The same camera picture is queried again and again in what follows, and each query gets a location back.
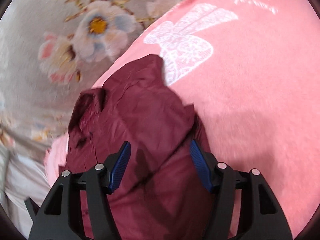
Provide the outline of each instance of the crumpled maroon cloth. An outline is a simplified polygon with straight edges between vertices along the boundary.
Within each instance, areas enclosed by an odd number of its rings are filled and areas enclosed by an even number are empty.
[[[116,71],[102,88],[81,93],[68,127],[67,164],[89,170],[127,140],[132,153],[118,190],[108,196],[125,240],[199,240],[212,207],[189,154],[196,139],[209,151],[193,105],[163,84],[163,61],[148,55]],[[85,192],[84,229],[93,238]]]

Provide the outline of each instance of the silver screw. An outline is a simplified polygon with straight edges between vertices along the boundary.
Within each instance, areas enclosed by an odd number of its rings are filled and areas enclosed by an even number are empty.
[[[225,163],[218,163],[218,168],[224,170],[227,167]]]
[[[256,175],[256,176],[260,174],[260,171],[258,169],[253,169],[251,172],[253,175]]]
[[[102,163],[98,163],[95,167],[94,167],[97,171],[100,171],[104,168],[104,165]]]
[[[68,177],[70,175],[70,171],[66,170],[61,173],[63,177]]]

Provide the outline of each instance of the blue rubber fingertip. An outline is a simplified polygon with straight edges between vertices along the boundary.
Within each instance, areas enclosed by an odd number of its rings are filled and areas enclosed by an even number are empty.
[[[197,143],[193,140],[190,145],[190,155],[193,164],[196,167],[198,176],[201,180],[202,185],[209,191],[213,191],[213,184],[211,182],[211,171],[202,156],[201,150]]]
[[[112,192],[114,192],[120,186],[122,177],[124,175],[125,169],[127,168],[127,165],[130,159],[130,155],[131,155],[131,146],[130,146],[130,143],[127,142],[115,166],[113,167],[110,173],[109,189]]]

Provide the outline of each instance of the yellow flower center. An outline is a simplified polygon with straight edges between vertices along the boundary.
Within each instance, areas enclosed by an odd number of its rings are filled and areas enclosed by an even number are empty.
[[[102,17],[95,17],[89,23],[89,33],[102,34],[108,27],[108,23]]]

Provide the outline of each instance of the maroon cloth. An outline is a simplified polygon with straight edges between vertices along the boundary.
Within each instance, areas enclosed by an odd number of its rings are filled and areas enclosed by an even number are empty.
[[[132,153],[120,188],[108,196],[125,240],[199,240],[212,206],[189,154],[192,139],[209,151],[193,105],[183,106],[163,84],[163,61],[148,55],[116,71],[102,88],[83,92],[68,132],[67,165],[89,170],[127,140]],[[85,192],[82,215],[93,238]]]

